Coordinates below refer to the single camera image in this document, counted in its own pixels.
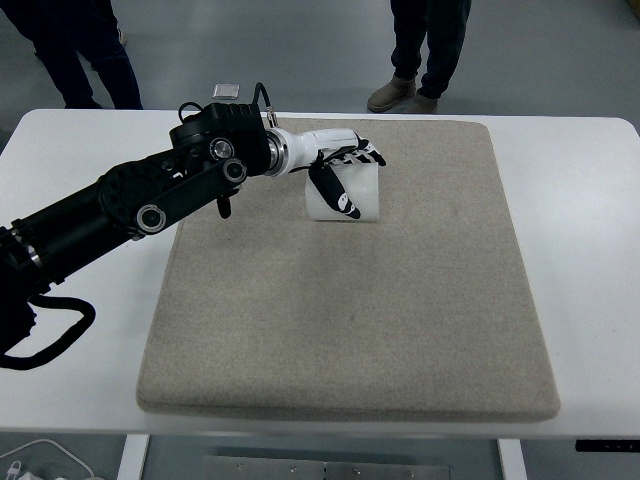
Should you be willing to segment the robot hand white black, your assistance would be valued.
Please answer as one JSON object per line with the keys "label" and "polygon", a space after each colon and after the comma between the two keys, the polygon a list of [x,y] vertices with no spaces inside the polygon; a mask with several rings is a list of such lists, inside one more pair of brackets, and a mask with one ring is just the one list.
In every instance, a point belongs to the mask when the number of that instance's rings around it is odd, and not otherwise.
{"label": "robot hand white black", "polygon": [[314,221],[376,222],[380,216],[381,153],[366,138],[346,128],[291,134],[267,132],[271,177],[306,174],[305,202]]}

